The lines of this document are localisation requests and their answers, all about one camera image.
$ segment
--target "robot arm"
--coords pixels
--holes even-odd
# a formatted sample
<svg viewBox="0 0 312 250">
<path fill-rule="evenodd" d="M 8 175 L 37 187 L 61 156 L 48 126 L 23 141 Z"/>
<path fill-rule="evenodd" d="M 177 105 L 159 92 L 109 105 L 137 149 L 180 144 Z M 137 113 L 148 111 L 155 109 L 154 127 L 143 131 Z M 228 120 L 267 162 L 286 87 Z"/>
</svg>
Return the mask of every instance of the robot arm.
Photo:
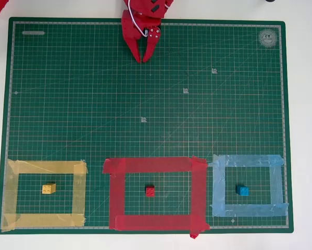
<svg viewBox="0 0 312 250">
<path fill-rule="evenodd" d="M 143 62 L 147 62 L 153 55 L 155 47 L 160 39 L 161 18 L 173 0 L 124 0 L 128 10 L 122 13 L 123 39 L 137 62 L 141 62 L 137 40 L 142 36 L 147 38 L 147 47 Z"/>
</svg>

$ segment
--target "red cube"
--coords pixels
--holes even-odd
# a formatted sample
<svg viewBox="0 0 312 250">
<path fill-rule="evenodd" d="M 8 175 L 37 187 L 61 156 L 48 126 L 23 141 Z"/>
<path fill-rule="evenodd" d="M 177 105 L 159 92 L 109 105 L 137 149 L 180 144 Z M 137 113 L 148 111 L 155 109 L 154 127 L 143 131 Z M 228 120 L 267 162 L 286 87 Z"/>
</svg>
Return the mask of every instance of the red cube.
<svg viewBox="0 0 312 250">
<path fill-rule="evenodd" d="M 155 197 L 155 187 L 154 186 L 147 186 L 145 188 L 145 196 L 146 197 Z"/>
</svg>

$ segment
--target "blue cube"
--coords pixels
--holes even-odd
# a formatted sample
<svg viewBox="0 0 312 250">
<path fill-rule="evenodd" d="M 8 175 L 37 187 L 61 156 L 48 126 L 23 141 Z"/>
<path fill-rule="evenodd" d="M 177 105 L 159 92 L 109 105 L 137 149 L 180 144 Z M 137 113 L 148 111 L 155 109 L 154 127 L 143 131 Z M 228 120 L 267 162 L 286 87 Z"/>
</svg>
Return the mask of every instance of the blue cube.
<svg viewBox="0 0 312 250">
<path fill-rule="evenodd" d="M 236 193 L 241 195 L 241 196 L 248 196 L 249 195 L 249 189 L 248 189 L 248 187 L 246 187 L 244 185 L 237 185 Z"/>
</svg>

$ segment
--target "yellow masking tape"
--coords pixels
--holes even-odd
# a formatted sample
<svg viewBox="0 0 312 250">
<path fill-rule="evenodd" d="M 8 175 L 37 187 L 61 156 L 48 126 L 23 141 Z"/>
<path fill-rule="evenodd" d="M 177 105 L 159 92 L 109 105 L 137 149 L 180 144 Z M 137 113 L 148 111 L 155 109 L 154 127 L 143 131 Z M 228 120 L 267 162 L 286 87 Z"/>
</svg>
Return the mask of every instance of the yellow masking tape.
<svg viewBox="0 0 312 250">
<path fill-rule="evenodd" d="M 16 227 L 81 227 L 84 225 L 88 169 L 83 161 L 22 161 L 8 159 L 5 179 L 2 232 Z M 73 174 L 72 214 L 17 214 L 20 173 Z"/>
<path fill-rule="evenodd" d="M 78 173 L 88 172 L 83 161 L 24 161 L 16 160 L 13 169 L 19 173 Z"/>
<path fill-rule="evenodd" d="M 11 230 L 17 227 L 81 227 L 85 221 L 81 214 L 5 214 L 4 218 Z"/>
</svg>

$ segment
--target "yellow cube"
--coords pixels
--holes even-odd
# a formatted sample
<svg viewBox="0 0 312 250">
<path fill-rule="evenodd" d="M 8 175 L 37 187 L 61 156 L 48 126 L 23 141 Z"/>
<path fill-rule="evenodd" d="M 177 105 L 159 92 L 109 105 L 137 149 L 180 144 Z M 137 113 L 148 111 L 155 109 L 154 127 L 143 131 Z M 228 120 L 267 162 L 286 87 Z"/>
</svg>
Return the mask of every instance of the yellow cube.
<svg viewBox="0 0 312 250">
<path fill-rule="evenodd" d="M 52 194 L 56 191 L 56 183 L 48 183 L 42 185 L 42 193 L 43 194 Z"/>
</svg>

